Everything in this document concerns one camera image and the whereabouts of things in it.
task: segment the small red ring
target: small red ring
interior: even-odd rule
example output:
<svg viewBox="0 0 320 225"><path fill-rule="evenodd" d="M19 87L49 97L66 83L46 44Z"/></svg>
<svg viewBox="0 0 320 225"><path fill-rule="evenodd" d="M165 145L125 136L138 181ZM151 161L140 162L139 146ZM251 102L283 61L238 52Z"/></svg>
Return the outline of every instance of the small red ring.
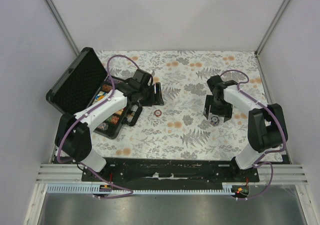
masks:
<svg viewBox="0 0 320 225"><path fill-rule="evenodd" d="M159 110L159 109L158 109L158 110L155 110L155 111L154 111L154 115L155 115L156 117L160 117L160 116L162 115L162 111Z"/></svg>

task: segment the open case lid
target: open case lid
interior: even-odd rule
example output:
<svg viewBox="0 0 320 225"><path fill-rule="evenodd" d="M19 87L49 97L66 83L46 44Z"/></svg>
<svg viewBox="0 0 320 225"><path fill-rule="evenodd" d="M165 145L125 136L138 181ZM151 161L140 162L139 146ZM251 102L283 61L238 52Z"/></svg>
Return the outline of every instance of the open case lid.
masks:
<svg viewBox="0 0 320 225"><path fill-rule="evenodd" d="M62 113L86 109L107 77L107 71L91 47L85 47L46 94L46 100Z"/></svg>

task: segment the gray fern pattern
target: gray fern pattern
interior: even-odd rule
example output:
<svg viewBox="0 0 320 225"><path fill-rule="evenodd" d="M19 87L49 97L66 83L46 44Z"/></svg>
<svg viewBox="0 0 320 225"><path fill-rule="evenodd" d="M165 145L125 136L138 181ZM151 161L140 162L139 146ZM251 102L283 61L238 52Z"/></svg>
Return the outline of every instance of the gray fern pattern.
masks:
<svg viewBox="0 0 320 225"><path fill-rule="evenodd" d="M232 119L212 126L203 115L206 95L211 92L207 79L229 69L238 69L251 81L241 88L260 101L265 92L253 52L235 51L97 51L106 66L112 55L122 54L160 82L164 106L144 107L135 126L123 125L116 139L91 135L92 147L103 157L231 160L248 144L248 119L233 107ZM126 79L136 67L125 58L110 62L111 74ZM236 72L222 79L243 81ZM161 116L155 111L161 110ZM267 160L280 162L279 154Z"/></svg>
<svg viewBox="0 0 320 225"><path fill-rule="evenodd" d="M187 134L183 134L183 136L180 136L182 140L182 144L185 143L185 145L188 147L188 144L196 147L196 145L200 145L201 147L208 142L208 137L210 136L209 131L200 131L194 129L193 131L190 129Z"/></svg>
<svg viewBox="0 0 320 225"><path fill-rule="evenodd" d="M196 94L199 96L204 96L207 94L204 88L205 85L202 83L184 85L184 90L186 90L187 92L191 92L191 94Z"/></svg>
<svg viewBox="0 0 320 225"><path fill-rule="evenodd" d="M184 115L182 120L183 120L184 125L186 125L186 126L191 125L194 121L194 119L190 115Z"/></svg>
<svg viewBox="0 0 320 225"><path fill-rule="evenodd" d="M178 94L180 93L181 89L175 88L175 87L165 87L162 89L162 97L164 99L171 99L174 100L176 97L178 97Z"/></svg>

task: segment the colorful items in case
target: colorful items in case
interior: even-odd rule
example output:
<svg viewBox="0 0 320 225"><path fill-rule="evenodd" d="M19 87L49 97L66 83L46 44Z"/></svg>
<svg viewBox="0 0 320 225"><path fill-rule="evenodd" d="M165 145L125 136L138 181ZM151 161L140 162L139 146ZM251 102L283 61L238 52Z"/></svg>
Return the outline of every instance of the colorful items in case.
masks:
<svg viewBox="0 0 320 225"><path fill-rule="evenodd" d="M112 117L113 117L113 116L108 117L108 118L106 119L106 121L109 122L109 123L111 123Z"/></svg>
<svg viewBox="0 0 320 225"><path fill-rule="evenodd" d="M111 123L112 123L112 124L117 124L118 120L119 120L119 117L118 117L118 116L112 116L112 118L111 118Z"/></svg>
<svg viewBox="0 0 320 225"><path fill-rule="evenodd" d="M100 123L100 125L97 126L97 129L101 129L103 131L106 131L108 129L108 124L106 124L105 122Z"/></svg>
<svg viewBox="0 0 320 225"><path fill-rule="evenodd" d="M104 84L101 89L103 92L109 93L112 90L112 86Z"/></svg>
<svg viewBox="0 0 320 225"><path fill-rule="evenodd" d="M99 92L98 95L95 96L94 101L97 102L97 101L103 99L106 94L107 94L107 93L106 93L106 92L103 92L103 91Z"/></svg>
<svg viewBox="0 0 320 225"><path fill-rule="evenodd" d="M119 111L116 111L115 114L121 115L124 112L124 109L120 109Z"/></svg>

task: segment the black carrying case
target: black carrying case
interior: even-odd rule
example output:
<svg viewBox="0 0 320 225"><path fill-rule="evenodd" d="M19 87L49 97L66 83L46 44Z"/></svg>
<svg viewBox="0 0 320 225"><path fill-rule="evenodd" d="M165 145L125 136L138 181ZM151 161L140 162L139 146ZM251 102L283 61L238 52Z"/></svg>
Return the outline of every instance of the black carrying case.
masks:
<svg viewBox="0 0 320 225"><path fill-rule="evenodd" d="M123 81L113 77L116 82ZM61 113L74 115L93 104L96 96L102 91L103 85L110 86L108 74L95 51L85 47L63 73L55 85L46 94L46 100ZM118 136L123 124L134 126L142 112L139 104L124 107L121 114L113 114L117 122L111 122L111 117L94 131L100 135L114 139Z"/></svg>

